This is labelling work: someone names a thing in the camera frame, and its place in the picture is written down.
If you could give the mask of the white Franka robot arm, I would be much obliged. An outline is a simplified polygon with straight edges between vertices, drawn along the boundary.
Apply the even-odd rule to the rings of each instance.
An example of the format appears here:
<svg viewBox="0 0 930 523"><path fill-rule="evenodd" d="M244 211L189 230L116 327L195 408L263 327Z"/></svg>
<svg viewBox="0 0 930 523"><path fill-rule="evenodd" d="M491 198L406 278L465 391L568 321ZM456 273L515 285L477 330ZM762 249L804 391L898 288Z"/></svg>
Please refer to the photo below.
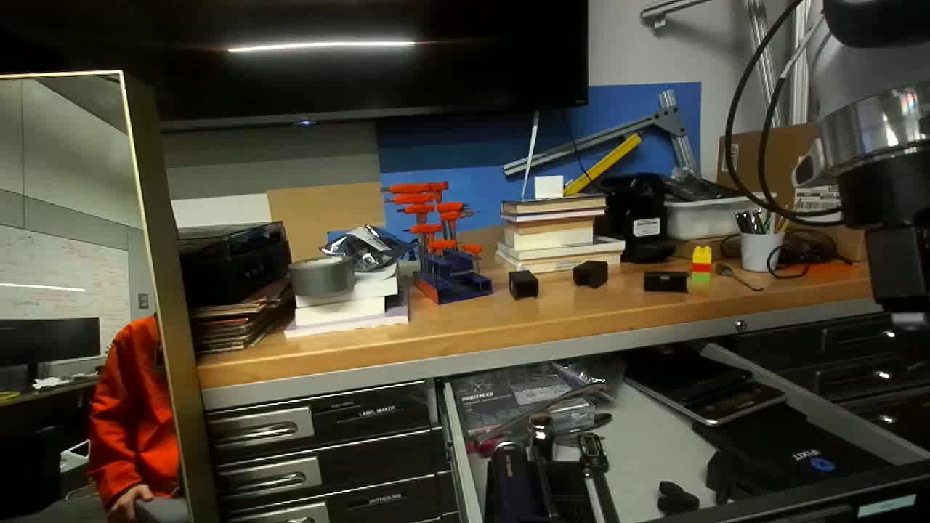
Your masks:
<svg viewBox="0 0 930 523"><path fill-rule="evenodd" d="M930 215L930 0L823 0L814 58L818 166L862 233L872 294L924 313Z"/></svg>

